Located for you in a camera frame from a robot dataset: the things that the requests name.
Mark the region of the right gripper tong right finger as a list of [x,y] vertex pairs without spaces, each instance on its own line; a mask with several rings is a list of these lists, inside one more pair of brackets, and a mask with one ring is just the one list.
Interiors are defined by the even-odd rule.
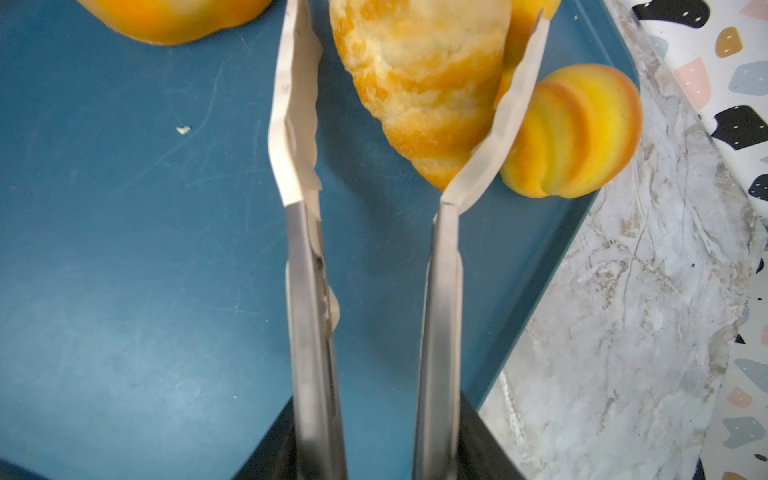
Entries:
[[440,197],[434,219],[422,324],[412,476],[454,479],[460,431],[463,265],[459,220],[498,174],[528,109],[549,33],[539,14],[488,135]]

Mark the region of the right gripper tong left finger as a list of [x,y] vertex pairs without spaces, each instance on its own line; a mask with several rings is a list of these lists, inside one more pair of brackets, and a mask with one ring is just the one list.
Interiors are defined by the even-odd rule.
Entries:
[[319,204],[316,102],[322,46],[308,2],[285,6],[274,76],[268,154],[284,206],[286,302],[293,381],[297,474],[345,479],[333,333],[338,302],[329,286]]

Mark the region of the large striped croissant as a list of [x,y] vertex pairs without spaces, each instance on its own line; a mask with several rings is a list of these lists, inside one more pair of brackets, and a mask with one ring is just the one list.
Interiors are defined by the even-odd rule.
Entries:
[[332,1],[334,42],[389,144],[443,190],[489,133],[510,1]]

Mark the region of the small striped croissant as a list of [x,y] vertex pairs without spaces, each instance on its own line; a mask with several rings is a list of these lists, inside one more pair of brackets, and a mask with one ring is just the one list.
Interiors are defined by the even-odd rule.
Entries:
[[252,21],[270,0],[81,0],[117,33],[143,43],[173,46]]

